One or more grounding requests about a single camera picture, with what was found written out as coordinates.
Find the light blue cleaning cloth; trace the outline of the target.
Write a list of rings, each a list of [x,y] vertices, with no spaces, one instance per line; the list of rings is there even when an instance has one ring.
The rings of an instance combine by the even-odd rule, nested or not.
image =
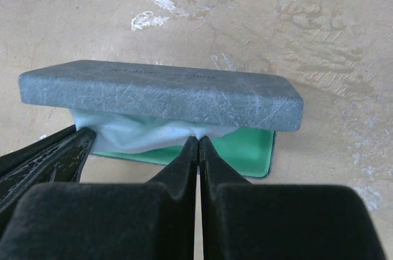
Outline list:
[[[182,146],[188,137],[219,138],[237,127],[202,122],[131,116],[108,112],[70,110],[76,129],[89,128],[96,133],[94,153],[139,154],[170,146]]]

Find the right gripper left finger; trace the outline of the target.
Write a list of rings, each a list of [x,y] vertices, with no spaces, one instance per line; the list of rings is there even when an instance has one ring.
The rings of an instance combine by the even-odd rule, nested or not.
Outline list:
[[[142,184],[42,183],[18,202],[2,259],[192,259],[198,141]]]

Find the grey glasses case green lining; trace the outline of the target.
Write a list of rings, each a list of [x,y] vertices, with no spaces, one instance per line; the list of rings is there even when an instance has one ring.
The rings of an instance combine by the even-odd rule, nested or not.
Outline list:
[[[22,73],[18,85],[26,104],[237,127],[204,137],[238,173],[253,178],[269,174],[276,134],[297,132],[303,119],[300,94],[271,74],[79,60]],[[183,145],[92,153],[166,165]]]

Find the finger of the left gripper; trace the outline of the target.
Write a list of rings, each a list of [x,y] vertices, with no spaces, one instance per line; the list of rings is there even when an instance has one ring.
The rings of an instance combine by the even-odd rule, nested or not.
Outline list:
[[[1,168],[1,210],[11,209],[36,184],[78,182],[96,133],[83,128],[16,168]]]
[[[75,132],[76,127],[75,125],[72,125],[33,144],[30,144],[25,148],[21,148],[17,151],[1,156],[1,168],[16,168],[26,160],[42,152],[44,149],[48,149],[53,144],[62,141]]]

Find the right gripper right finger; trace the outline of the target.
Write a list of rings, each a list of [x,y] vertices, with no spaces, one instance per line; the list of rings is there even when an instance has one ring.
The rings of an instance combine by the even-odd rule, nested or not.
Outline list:
[[[384,259],[370,215],[349,187],[253,184],[209,138],[199,143],[205,259]]]

